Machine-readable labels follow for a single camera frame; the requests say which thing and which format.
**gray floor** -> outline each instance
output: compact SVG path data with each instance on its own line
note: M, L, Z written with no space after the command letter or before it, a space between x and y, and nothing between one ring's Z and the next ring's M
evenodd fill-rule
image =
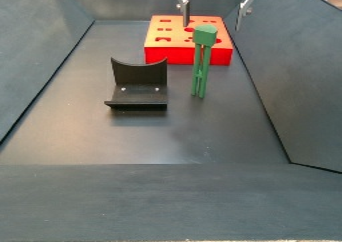
M237 53L212 66L205 100L193 66L169 65L169 110L118 112L110 58L143 63L147 22L91 28L0 152L0 164L288 163Z
M0 238L341 240L341 188L293 165L0 166Z

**black curved piece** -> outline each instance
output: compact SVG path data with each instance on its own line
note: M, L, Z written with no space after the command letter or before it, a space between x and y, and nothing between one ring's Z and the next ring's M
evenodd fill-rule
M111 58L115 77L111 108L167 107L167 58L153 64L127 64Z

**green object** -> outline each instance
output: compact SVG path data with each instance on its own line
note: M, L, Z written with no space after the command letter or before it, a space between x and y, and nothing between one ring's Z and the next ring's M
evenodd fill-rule
M218 29L212 24L196 27L193 41L196 42L196 62L193 69L192 94L205 98L212 47L217 42Z

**red block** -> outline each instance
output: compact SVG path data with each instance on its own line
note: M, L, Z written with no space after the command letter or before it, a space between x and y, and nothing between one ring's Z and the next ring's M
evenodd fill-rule
M159 62L167 57L170 64L194 64L193 32L202 24L213 24L218 28L210 64L230 65L233 43L224 20L217 16L192 16L189 26L184 27L184 16L154 15L145 41L146 63Z

